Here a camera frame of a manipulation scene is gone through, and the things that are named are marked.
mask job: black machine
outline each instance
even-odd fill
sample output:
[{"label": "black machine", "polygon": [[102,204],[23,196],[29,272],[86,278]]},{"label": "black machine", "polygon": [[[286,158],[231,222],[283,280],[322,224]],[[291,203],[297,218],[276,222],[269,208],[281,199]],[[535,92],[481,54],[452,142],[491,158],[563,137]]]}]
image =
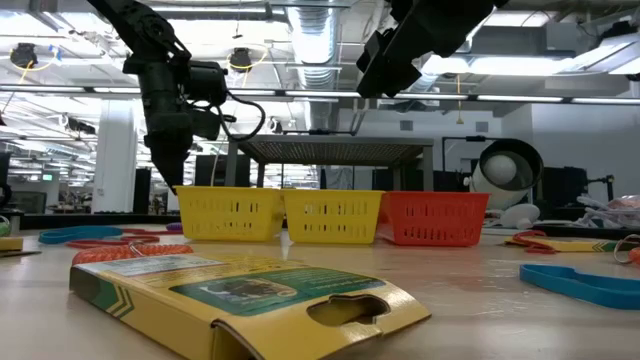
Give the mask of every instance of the black machine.
[{"label": "black machine", "polygon": [[[265,122],[262,107],[229,92],[226,70],[217,62],[191,60],[191,53],[169,22],[150,7],[134,0],[87,1],[111,22],[132,51],[122,71],[138,75],[147,123],[144,142],[170,188],[182,184],[183,163],[194,134],[215,140],[222,126],[230,140],[243,141],[260,131]],[[494,6],[500,7],[508,0],[387,1],[399,25],[384,34],[375,32],[358,60],[358,68],[364,72],[358,93],[365,98],[382,93],[395,96],[409,87],[420,77],[411,60],[431,51],[450,56]],[[260,111],[260,122],[252,133],[229,133],[225,122],[235,119],[220,109],[227,97]]]}]

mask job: blue scissors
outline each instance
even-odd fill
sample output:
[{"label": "blue scissors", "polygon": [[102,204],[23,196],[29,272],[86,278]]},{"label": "blue scissors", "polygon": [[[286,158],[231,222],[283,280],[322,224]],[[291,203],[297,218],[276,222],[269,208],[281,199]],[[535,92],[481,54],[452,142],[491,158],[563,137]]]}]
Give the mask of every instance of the blue scissors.
[{"label": "blue scissors", "polygon": [[520,280],[590,303],[640,310],[640,280],[585,274],[553,265],[520,266]]}]

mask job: basket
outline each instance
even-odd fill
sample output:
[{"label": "basket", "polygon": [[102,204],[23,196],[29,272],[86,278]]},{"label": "basket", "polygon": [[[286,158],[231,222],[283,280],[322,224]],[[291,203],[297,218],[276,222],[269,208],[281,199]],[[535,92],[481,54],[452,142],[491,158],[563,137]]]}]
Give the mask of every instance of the basket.
[{"label": "basket", "polygon": [[382,196],[377,236],[398,245],[473,246],[489,194],[393,191]]},{"label": "basket", "polygon": [[382,191],[283,192],[292,241],[339,244],[373,242]]},{"label": "basket", "polygon": [[268,241],[282,231],[276,189],[176,186],[184,236],[192,240]]}]

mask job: workbench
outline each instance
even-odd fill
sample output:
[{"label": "workbench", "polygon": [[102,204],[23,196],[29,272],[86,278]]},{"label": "workbench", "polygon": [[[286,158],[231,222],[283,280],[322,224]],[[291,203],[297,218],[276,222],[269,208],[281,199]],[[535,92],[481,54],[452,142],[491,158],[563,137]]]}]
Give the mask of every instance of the workbench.
[{"label": "workbench", "polygon": [[[159,229],[159,226],[148,226]],[[611,254],[528,254],[484,237],[473,248],[192,243],[196,251],[265,255],[385,278],[433,313],[389,337],[331,359],[638,359],[640,311],[612,310],[521,282],[523,263],[554,263],[639,278],[640,267]],[[185,243],[165,236],[164,243]],[[26,249],[38,247],[35,236]],[[40,246],[41,255],[0,259],[2,360],[180,359],[162,345],[69,293],[76,250]]]},{"label": "workbench", "polygon": [[423,189],[433,190],[432,139],[256,135],[229,142],[225,186],[235,186],[238,150],[258,163],[258,187],[263,187],[267,164],[301,164],[388,167],[393,170],[393,189],[404,190],[402,166],[422,155]]}]

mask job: yellow crayon box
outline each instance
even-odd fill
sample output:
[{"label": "yellow crayon box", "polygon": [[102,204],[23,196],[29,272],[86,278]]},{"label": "yellow crayon box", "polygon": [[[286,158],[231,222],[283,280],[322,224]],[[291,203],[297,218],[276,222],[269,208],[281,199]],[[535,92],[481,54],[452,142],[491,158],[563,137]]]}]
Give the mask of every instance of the yellow crayon box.
[{"label": "yellow crayon box", "polygon": [[77,296],[193,360],[318,359],[430,316],[384,280],[265,257],[141,257],[70,276]]}]

